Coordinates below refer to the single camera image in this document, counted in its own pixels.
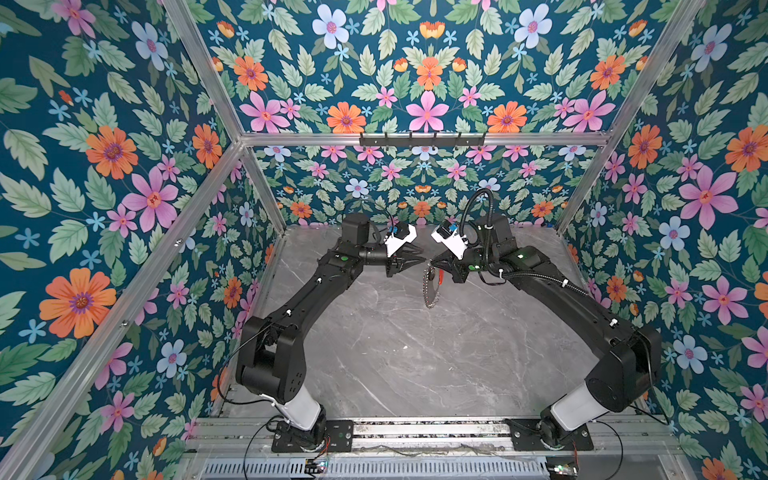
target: black cable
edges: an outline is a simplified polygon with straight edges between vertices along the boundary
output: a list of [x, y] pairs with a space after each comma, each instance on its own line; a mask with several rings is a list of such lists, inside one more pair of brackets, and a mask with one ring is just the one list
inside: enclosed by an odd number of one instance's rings
[[601, 420], [593, 420], [595, 423], [602, 423], [603, 425], [607, 426], [609, 429], [613, 430], [616, 434], [616, 438], [619, 439], [619, 445], [621, 446], [621, 457], [619, 457], [619, 465], [616, 467], [616, 471], [611, 474], [610, 477], [607, 477], [605, 480], [611, 480], [613, 477], [616, 476], [616, 474], [621, 470], [621, 464], [624, 463], [624, 443], [621, 441], [621, 435], [619, 435], [619, 432], [616, 431], [615, 428], [608, 425], [606, 422], [602, 422]]
[[285, 417], [284, 417], [284, 416], [282, 416], [282, 415], [274, 415], [274, 416], [273, 416], [271, 419], [269, 419], [269, 420], [267, 420], [266, 422], [264, 422], [264, 423], [261, 425], [261, 427], [259, 427], [259, 429], [258, 429], [258, 430], [256, 430], [256, 433], [254, 433], [254, 434], [253, 434], [253, 436], [250, 438], [250, 442], [248, 442], [248, 446], [245, 448], [245, 453], [243, 453], [243, 475], [245, 476], [245, 480], [248, 480], [248, 472], [247, 472], [247, 471], [246, 471], [246, 469], [245, 469], [245, 459], [246, 459], [246, 458], [247, 458], [247, 456], [248, 456], [248, 450], [250, 449], [250, 444], [251, 444], [251, 443], [253, 443], [253, 440], [256, 438], [256, 435], [259, 435], [259, 432], [261, 432], [261, 429], [263, 429], [264, 427], [266, 427], [267, 425], [269, 425], [269, 424], [270, 424], [270, 422], [272, 422], [272, 421], [274, 421], [274, 420], [277, 420], [277, 419], [282, 419], [282, 420], [284, 420], [284, 419], [285, 419]]

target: black mounting plate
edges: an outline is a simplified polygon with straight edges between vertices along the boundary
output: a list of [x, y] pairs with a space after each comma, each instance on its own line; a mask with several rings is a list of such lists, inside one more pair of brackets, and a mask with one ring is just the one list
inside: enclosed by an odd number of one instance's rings
[[514, 419], [506, 420], [511, 431], [512, 444], [516, 452], [540, 452], [541, 450], [565, 450], [573, 452], [574, 449], [580, 452], [594, 450], [592, 437], [585, 425], [575, 429], [570, 435], [565, 437], [561, 449], [551, 449], [541, 440], [541, 436], [536, 433], [539, 419]]
[[[355, 422], [352, 420], [327, 420], [325, 437], [330, 438], [328, 452], [351, 452]], [[272, 453], [307, 453], [293, 441], [291, 427], [286, 422], [277, 425], [275, 438], [272, 441]]]

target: metal beam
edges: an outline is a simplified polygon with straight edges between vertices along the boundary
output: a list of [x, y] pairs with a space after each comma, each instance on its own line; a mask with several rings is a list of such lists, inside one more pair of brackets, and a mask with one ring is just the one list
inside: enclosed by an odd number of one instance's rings
[[256, 155], [253, 154], [253, 148], [246, 148], [245, 150], [242, 160], [245, 171], [248, 172], [248, 176], [253, 180], [257, 197], [261, 200], [261, 204], [264, 205], [264, 210], [266, 210], [266, 215], [270, 218], [272, 226], [277, 234], [282, 236], [286, 231], [286, 222], [280, 213], [280, 209], [277, 207], [275, 195], [266, 181], [266, 175], [264, 170], [261, 170]]
[[[518, 133], [518, 134], [487, 134], [484, 145], [594, 145], [604, 146], [608, 143], [608, 135], [602, 131], [592, 132], [555, 132], [555, 133]], [[406, 146], [421, 147], [432, 143], [457, 144], [461, 146], [459, 134], [443, 133], [408, 133], [408, 134], [364, 134], [362, 136], [366, 144], [380, 142], [380, 146]], [[360, 145], [360, 135], [355, 134], [255, 134], [246, 133], [242, 136], [246, 147], [265, 147], [267, 145], [281, 146], [310, 146], [310, 145]]]
[[179, 251], [179, 245], [190, 236], [197, 221], [218, 194], [219, 186], [240, 159], [240, 150], [240, 145], [231, 145], [208, 173], [109, 314], [58, 380], [38, 413], [5, 454], [0, 462], [0, 478], [28, 480], [35, 472], [43, 455], [50, 451], [74, 415], [81, 398], [91, 390], [96, 376], [109, 362], [128, 327], [144, 308], [152, 290], [162, 280]]
[[163, 5], [168, 17], [176, 27], [181, 43], [187, 49], [192, 65], [197, 70], [197, 74], [200, 75], [203, 88], [214, 103], [214, 108], [221, 118], [224, 129], [230, 136], [232, 143], [236, 143], [245, 131], [243, 124], [240, 123], [240, 118], [237, 116], [234, 105], [232, 105], [227, 89], [221, 83], [221, 77], [216, 72], [214, 63], [208, 55], [208, 46], [203, 40], [200, 30], [197, 29], [197, 24], [187, 2], [185, 0], [165, 0]]
[[662, 70], [680, 44], [683, 35], [688, 31], [696, 13], [704, 7], [706, 1], [680, 0], [680, 3], [677, 4], [670, 21], [664, 27], [654, 49], [648, 56], [645, 68], [637, 77], [637, 81], [624, 100], [624, 103], [621, 104], [619, 112], [608, 129], [609, 138], [607, 144], [600, 148], [594, 158], [592, 158], [587, 171], [584, 172], [584, 176], [581, 177], [581, 181], [576, 186], [573, 195], [571, 195], [568, 206], [560, 216], [557, 229], [561, 235], [568, 229], [568, 224], [573, 220], [578, 209], [581, 208], [592, 186], [600, 177], [605, 163], [616, 150], [621, 138], [624, 136], [624, 132], [632, 124], [637, 111], [640, 110], [640, 106], [650, 93], [651, 88], [656, 84], [656, 80], [658, 80]]

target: marble surface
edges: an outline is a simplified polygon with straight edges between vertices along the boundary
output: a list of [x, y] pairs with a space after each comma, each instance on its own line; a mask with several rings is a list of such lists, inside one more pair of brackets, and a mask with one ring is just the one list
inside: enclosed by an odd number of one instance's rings
[[[420, 228], [426, 257], [442, 251]], [[515, 228], [572, 280], [581, 281], [554, 229]], [[293, 228], [279, 258], [265, 315], [312, 275], [336, 228]], [[423, 266], [387, 278], [367, 266], [318, 319], [305, 342], [306, 386], [329, 416], [538, 415], [580, 383], [597, 362], [547, 307], [510, 285], [465, 284], [446, 276], [438, 304], [422, 297]], [[256, 397], [235, 385], [235, 401]], [[227, 405], [224, 416], [268, 415], [268, 405]]]

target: floral wall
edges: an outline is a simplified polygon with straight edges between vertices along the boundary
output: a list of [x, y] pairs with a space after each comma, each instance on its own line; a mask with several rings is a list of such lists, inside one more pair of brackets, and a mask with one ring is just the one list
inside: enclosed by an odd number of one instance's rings
[[569, 229], [595, 298], [663, 338], [650, 408], [707, 480], [768, 474], [765, 1], [709, 2]]
[[[156, 2], [4, 2], [0, 58], [4, 455], [228, 140]], [[37, 478], [171, 476], [273, 235], [244, 181], [238, 166]]]
[[[238, 0], [191, 11], [251, 131], [554, 132], [607, 129], [674, 5]], [[656, 113], [658, 100], [642, 108]], [[288, 223], [332, 223], [359, 185], [391, 214], [431, 223], [486, 183], [517, 221], [552, 223], [594, 154], [265, 147]]]

